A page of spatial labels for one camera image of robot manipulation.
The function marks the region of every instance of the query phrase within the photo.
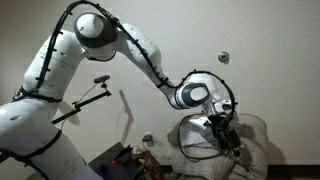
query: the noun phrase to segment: white robotic arm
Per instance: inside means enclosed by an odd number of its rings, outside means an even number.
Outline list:
[[[60,30],[66,15],[78,4],[90,4],[105,17],[85,13],[76,20],[75,33]],[[210,72],[194,71],[174,86],[162,72],[158,47],[134,26],[121,25],[98,4],[77,1],[66,9],[61,19],[25,73],[20,93],[13,102],[0,106],[1,156],[26,163],[46,179],[102,179],[51,122],[85,57],[109,61],[116,52],[124,54],[164,93],[175,109],[202,104],[209,115],[211,111],[206,109],[206,104],[220,101]]]

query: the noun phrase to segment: white wall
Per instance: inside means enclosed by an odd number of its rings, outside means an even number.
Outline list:
[[[52,33],[71,1],[13,0],[0,6],[0,104],[20,87],[25,70]],[[121,22],[129,22],[157,43],[163,69],[179,82],[194,68],[221,75],[240,102],[239,112],[252,113],[268,125],[271,164],[319,164],[320,145],[320,1],[121,0],[99,3]],[[92,10],[81,7],[68,19]],[[231,63],[217,54],[228,51]],[[67,90],[67,103],[78,100],[100,75],[111,75],[113,95],[78,114],[80,125],[66,123],[81,154],[90,161],[114,143],[141,146],[146,131],[156,139],[151,151],[168,163],[166,135],[185,115],[176,111],[150,81],[122,55],[108,63],[84,60]],[[124,110],[124,92],[132,112]],[[96,88],[90,96],[102,92]],[[128,127],[128,138],[124,131]],[[15,162],[0,166],[1,177],[25,177],[32,170]]]

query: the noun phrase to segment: black cable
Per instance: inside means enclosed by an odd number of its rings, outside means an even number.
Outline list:
[[[148,149],[146,148],[146,146],[144,145],[144,142],[142,142],[142,146],[143,146],[143,149],[148,151]]]
[[[108,18],[110,20],[110,16],[112,16],[110,13],[106,13],[106,11],[103,9],[102,11],[102,14]],[[154,66],[151,62],[151,60],[149,59],[148,57],[148,53],[142,48],[142,46],[139,44],[138,40],[137,39],[134,39],[130,33],[127,32],[127,30],[122,26],[122,24],[119,22],[118,19],[116,19],[115,21],[110,21],[111,23],[114,23],[114,25],[116,27],[118,27],[122,32],[124,32],[127,36],[128,36],[128,39],[139,49],[140,53],[143,55],[144,59],[147,61],[148,65],[150,66],[150,68],[152,69],[152,71],[155,73],[155,76],[158,78],[158,80],[160,81],[160,84],[159,85],[156,85],[158,88],[160,88],[161,86],[167,86],[169,88],[173,88],[175,89],[175,92],[177,92],[177,90],[183,86],[184,82],[188,79],[189,76],[193,75],[193,74],[209,74],[213,77],[215,77],[216,79],[218,79],[223,85],[224,87],[226,88],[228,94],[229,94],[229,97],[230,97],[230,100],[231,100],[231,112],[226,116],[226,118],[224,118],[224,120],[222,120],[221,122],[221,128],[227,128],[228,124],[230,123],[230,121],[233,119],[233,115],[235,113],[235,106],[236,106],[236,103],[235,103],[235,97],[234,97],[234,94],[231,90],[231,88],[225,83],[225,81],[223,79],[221,79],[219,76],[209,72],[209,71],[192,71],[190,73],[187,74],[187,76],[185,78],[182,79],[182,81],[180,82],[180,84],[178,86],[174,86],[174,85],[171,85],[169,84],[169,78],[161,78],[160,77],[160,73],[156,71],[156,66]],[[186,157],[189,157],[191,159],[195,159],[195,158],[192,158],[188,155],[186,155],[182,149],[181,149],[181,146],[180,146],[180,143],[179,143],[179,148],[181,150],[181,152],[186,156]],[[202,157],[202,158],[196,158],[198,160],[203,160],[203,159],[211,159],[211,158],[215,158],[219,155],[221,155],[222,152],[219,152],[218,154],[216,155],[213,155],[213,156],[210,156],[210,157]]]
[[[187,158],[189,158],[189,159],[191,159],[191,160],[206,160],[206,159],[213,159],[213,158],[216,158],[216,157],[218,157],[218,156],[221,156],[221,155],[222,155],[222,150],[220,150],[220,151],[218,150],[218,153],[217,153],[217,154],[214,154],[214,155],[212,155],[212,156],[207,156],[207,157],[192,157],[192,156],[187,155],[187,154],[182,150],[182,145],[181,145],[181,141],[180,141],[180,127],[181,127],[182,123],[184,123],[184,121],[185,121],[186,119],[188,119],[189,117],[194,116],[194,115],[200,115],[200,114],[202,114],[202,113],[191,114],[191,115],[188,115],[188,116],[184,117],[184,118],[181,120],[181,122],[180,122],[180,124],[179,124],[179,127],[178,127],[178,146],[179,146],[179,150],[180,150],[180,152],[181,152],[185,157],[187,157]]]
[[[187,78],[192,75],[192,74],[199,74],[199,73],[206,73],[206,74],[210,74],[214,77],[216,77],[217,79],[220,80],[220,82],[225,86],[225,88],[227,89],[228,93],[229,93],[229,96],[230,96],[230,99],[231,99],[231,102],[232,102],[232,111],[230,113],[230,116],[228,119],[225,120],[225,122],[223,124],[227,125],[233,118],[233,114],[234,114],[234,111],[235,111],[235,99],[234,99],[234,95],[231,91],[231,89],[229,88],[229,86],[224,82],[224,80],[222,80],[220,77],[218,77],[217,75],[215,74],[212,74],[211,72],[209,71],[193,71],[193,72],[190,72],[185,78],[183,78],[182,82],[178,85],[178,86],[174,86],[174,85],[171,85],[169,84],[169,79],[168,78],[161,78],[159,76],[159,72],[156,71],[156,67],[152,64],[151,60],[149,59],[148,57],[148,54],[146,53],[146,51],[141,47],[141,45],[139,44],[138,40],[134,39],[130,33],[128,33],[126,31],[126,29],[122,26],[122,24],[119,22],[119,19],[117,19],[116,17],[114,17],[111,13],[109,13],[108,11],[106,11],[104,8],[100,7],[99,4],[94,4],[90,1],[86,1],[86,0],[81,0],[81,1],[77,1],[77,2],[74,2],[72,4],[70,4],[67,9],[65,9],[65,12],[62,14],[62,16],[60,17],[60,19],[58,20],[58,23],[56,24],[56,27],[54,29],[54,32],[52,33],[52,36],[50,38],[50,41],[49,41],[49,46],[48,46],[48,51],[46,53],[46,56],[45,56],[45,60],[44,60],[44,63],[43,63],[43,66],[42,66],[42,70],[41,70],[41,73],[40,73],[40,76],[39,78],[37,78],[38,82],[37,82],[37,85],[36,85],[36,88],[32,89],[31,90],[31,93],[32,92],[37,92],[37,90],[41,87],[43,81],[44,81],[44,78],[45,78],[45,75],[46,75],[46,72],[47,71],[50,71],[48,69],[49,67],[49,63],[50,63],[50,59],[52,57],[52,53],[53,51],[56,51],[54,49],[54,46],[55,46],[55,43],[56,43],[56,39],[58,37],[59,34],[62,34],[62,31],[61,31],[61,28],[67,18],[67,16],[69,14],[72,15],[71,11],[78,5],[80,4],[88,4],[88,5],[91,5],[93,7],[95,7],[97,10],[99,10],[101,12],[102,15],[104,15],[113,25],[115,25],[116,27],[118,27],[122,32],[124,32],[125,34],[127,34],[128,36],[128,39],[133,43],[135,44],[135,46],[139,49],[140,53],[143,55],[143,57],[145,58],[145,60],[147,61],[147,63],[149,64],[150,68],[152,69],[152,71],[155,73],[155,76],[158,78],[158,80],[160,81],[160,84],[157,85],[158,88],[160,88],[161,86],[167,86],[169,88],[174,88],[175,90],[177,90],[178,88],[180,88],[183,83],[187,80]]]
[[[78,104],[81,102],[81,100],[90,92],[92,91],[93,88],[95,88],[96,86],[98,85],[98,83],[96,83],[94,86],[92,86],[92,88],[90,88],[86,93],[84,93],[84,95],[80,98],[79,101],[76,101],[75,103]],[[61,131],[63,130],[63,126],[64,126],[64,123],[66,122],[67,119],[63,120],[62,122],[62,125],[61,125]]]

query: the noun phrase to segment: black band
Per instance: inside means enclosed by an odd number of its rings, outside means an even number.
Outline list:
[[[43,154],[47,149],[49,149],[55,142],[57,142],[57,140],[59,139],[59,137],[61,136],[62,131],[59,129],[58,133],[56,134],[56,136],[48,143],[46,144],[44,147],[37,149],[36,151],[34,151],[31,154],[25,155],[25,156],[21,156],[22,159],[30,159],[33,156],[39,155],[39,154]]]
[[[165,85],[168,82],[169,78],[166,77],[159,85],[157,85],[157,88],[161,88],[163,85]]]
[[[3,161],[7,160],[9,157],[10,157],[10,156],[9,156],[8,154],[2,153],[2,154],[0,155],[0,164],[1,164]]]
[[[23,96],[28,96],[28,97],[33,97],[36,99],[42,99],[42,100],[46,100],[48,102],[61,102],[63,99],[55,99],[53,97],[47,97],[41,94],[35,94],[29,91],[26,91],[22,86],[20,88],[20,92],[23,94]]]

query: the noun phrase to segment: white cloth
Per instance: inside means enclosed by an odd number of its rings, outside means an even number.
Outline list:
[[[265,122],[256,116],[248,114],[238,114],[234,117],[234,121],[246,125],[240,134],[241,157],[237,163],[229,156],[219,156],[198,162],[187,159],[177,146],[177,133],[180,123],[175,126],[168,134],[168,141],[171,144],[169,158],[173,170],[182,174],[179,179],[260,180],[266,178],[268,137]],[[185,150],[187,154],[195,157],[210,156],[217,153],[209,143],[197,147],[189,147]]]

